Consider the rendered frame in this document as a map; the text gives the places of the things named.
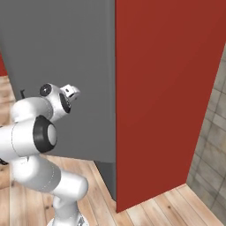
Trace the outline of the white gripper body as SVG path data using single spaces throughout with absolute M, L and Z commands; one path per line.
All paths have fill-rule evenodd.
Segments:
M 71 94 L 69 95 L 70 101 L 76 100 L 80 95 L 80 91 L 77 87 L 71 86 Z

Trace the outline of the grey fridge door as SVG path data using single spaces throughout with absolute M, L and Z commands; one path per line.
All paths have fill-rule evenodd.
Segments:
M 0 50 L 16 99 L 46 83 L 75 86 L 53 153 L 113 162 L 115 0 L 0 0 Z

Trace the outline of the dark grey fridge body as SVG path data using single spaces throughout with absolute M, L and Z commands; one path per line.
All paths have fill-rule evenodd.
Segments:
M 110 196 L 113 200 L 117 200 L 117 179 L 116 164 L 114 162 L 94 162 L 99 170 L 104 184 L 107 186 Z

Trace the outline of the red cupboard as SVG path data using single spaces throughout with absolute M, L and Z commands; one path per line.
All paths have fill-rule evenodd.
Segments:
M 0 77 L 7 76 L 8 73 L 6 71 L 4 60 L 2 58 L 2 54 L 0 53 Z

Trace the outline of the red tall cabinet panel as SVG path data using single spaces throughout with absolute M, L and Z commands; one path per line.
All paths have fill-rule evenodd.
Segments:
M 117 211 L 185 183 L 226 43 L 226 0 L 116 0 Z

